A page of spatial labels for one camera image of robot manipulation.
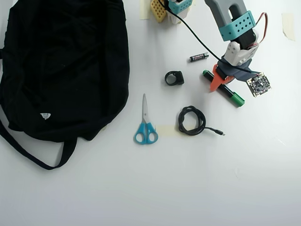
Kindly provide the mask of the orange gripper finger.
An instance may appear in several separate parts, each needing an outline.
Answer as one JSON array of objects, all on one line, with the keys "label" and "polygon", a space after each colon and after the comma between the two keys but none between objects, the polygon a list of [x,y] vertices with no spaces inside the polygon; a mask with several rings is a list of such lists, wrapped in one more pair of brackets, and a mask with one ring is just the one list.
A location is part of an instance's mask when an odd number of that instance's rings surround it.
[{"label": "orange gripper finger", "polygon": [[218,67],[218,64],[215,64],[214,67],[213,67],[213,70],[212,70],[214,78],[213,78],[213,80],[211,82],[211,85],[210,85],[210,91],[211,92],[216,91],[220,85],[228,84],[228,83],[232,82],[235,79],[234,76],[227,76],[226,79],[223,79],[218,74],[217,67]]}]

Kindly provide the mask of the white and navy gripper body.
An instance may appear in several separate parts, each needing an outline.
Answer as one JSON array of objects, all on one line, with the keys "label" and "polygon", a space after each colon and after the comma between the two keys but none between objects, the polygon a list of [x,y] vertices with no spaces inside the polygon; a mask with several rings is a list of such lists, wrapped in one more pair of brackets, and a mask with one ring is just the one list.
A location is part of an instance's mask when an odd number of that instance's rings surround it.
[{"label": "white and navy gripper body", "polygon": [[258,72],[253,72],[249,65],[259,46],[249,50],[240,49],[240,44],[233,41],[228,44],[225,54],[218,61],[217,73],[222,79],[234,77],[239,81],[247,81],[255,77]]}]

